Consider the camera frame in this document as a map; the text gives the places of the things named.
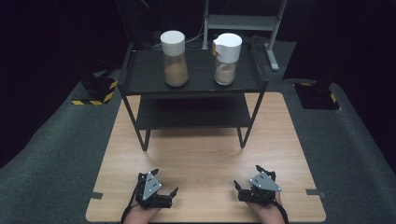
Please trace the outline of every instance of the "hazard tape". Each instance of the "hazard tape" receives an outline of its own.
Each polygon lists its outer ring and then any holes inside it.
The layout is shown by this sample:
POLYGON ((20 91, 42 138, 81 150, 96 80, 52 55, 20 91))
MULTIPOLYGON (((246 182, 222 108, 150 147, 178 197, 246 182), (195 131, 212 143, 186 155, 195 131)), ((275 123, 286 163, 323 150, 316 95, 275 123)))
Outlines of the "hazard tape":
MULTIPOLYGON (((302 85, 302 86, 312 86, 311 83, 300 83, 300 85, 302 85)), ((335 97, 334 93, 332 93, 332 94, 330 95, 330 97, 332 98, 332 102, 333 102, 333 103, 336 103, 336 102, 337 102, 337 98, 335 97)))
POLYGON ((118 81, 115 80, 111 83, 108 88, 109 93, 105 96, 103 101, 99 100, 82 100, 82 99, 72 99, 72 105, 105 105, 113 97, 114 90, 117 86, 118 81))

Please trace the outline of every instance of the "white lid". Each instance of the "white lid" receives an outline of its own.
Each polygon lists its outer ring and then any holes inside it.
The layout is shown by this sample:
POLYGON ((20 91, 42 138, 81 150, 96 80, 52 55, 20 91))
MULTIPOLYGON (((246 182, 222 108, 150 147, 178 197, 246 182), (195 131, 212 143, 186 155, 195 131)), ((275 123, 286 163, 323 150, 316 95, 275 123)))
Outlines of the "white lid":
POLYGON ((215 40, 217 58, 222 63, 235 63, 239 60, 242 38, 235 34, 222 34, 215 40))
POLYGON ((184 53, 184 35, 180 31, 167 31, 161 35, 163 53, 168 56, 177 56, 184 53))

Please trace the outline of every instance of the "robotic hand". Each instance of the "robotic hand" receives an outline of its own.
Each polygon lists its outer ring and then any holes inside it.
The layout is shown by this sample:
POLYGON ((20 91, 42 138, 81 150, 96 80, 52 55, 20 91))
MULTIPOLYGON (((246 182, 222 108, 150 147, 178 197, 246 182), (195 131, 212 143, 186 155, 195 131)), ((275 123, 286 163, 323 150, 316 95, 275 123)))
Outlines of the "robotic hand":
POLYGON ((158 194, 158 189, 162 186, 155 177, 155 175, 158 174, 158 171, 158 169, 155 169, 146 174, 139 173, 131 201, 122 214, 121 224, 125 220, 126 216, 131 212, 131 209, 139 204, 145 209, 170 208, 172 206, 172 199, 177 195, 178 188, 174 189, 169 195, 158 194), (136 199, 137 204, 132 205, 132 201, 134 199, 136 199))
POLYGON ((279 209, 285 223, 289 223, 286 210, 275 198, 276 191, 282 191, 282 188, 275 183, 275 172, 268 172, 259 165, 256 165, 256 169, 259 174, 250 179, 250 183, 253 185, 250 189, 242 189, 238 182, 234 181, 235 188, 238 190, 238 200, 240 202, 258 203, 262 206, 273 204, 279 209))

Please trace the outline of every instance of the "hand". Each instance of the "hand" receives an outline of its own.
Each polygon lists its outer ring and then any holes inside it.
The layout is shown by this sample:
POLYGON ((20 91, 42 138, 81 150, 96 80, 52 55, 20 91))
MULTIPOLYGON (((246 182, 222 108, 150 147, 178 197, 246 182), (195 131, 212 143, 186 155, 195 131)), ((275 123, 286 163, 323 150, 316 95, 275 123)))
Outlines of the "hand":
MULTIPOLYGON (((131 202, 131 206, 138 204, 136 199, 131 202)), ((149 221, 162 210, 162 208, 146 209, 142 205, 137 205, 131 209, 131 212, 125 218, 123 224, 148 224, 149 221)))
MULTIPOLYGON (((275 194, 276 201, 282 205, 280 201, 280 193, 275 194)), ((285 220, 282 217, 279 209, 273 204, 268 204, 267 206, 262 206, 258 203, 246 203, 260 218, 262 223, 265 224, 284 224, 285 220)))

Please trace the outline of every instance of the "upper shelf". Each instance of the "upper shelf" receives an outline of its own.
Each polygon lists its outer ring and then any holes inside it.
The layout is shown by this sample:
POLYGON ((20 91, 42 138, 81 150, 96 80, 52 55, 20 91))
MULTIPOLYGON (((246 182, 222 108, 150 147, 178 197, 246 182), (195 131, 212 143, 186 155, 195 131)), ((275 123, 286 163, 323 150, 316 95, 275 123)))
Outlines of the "upper shelf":
POLYGON ((220 86, 213 78, 215 57, 211 50, 186 49, 189 80, 175 88, 164 81, 161 50, 130 51, 120 73, 119 87, 127 95, 262 92, 268 80, 258 53, 253 46, 243 48, 234 82, 229 86, 220 86))

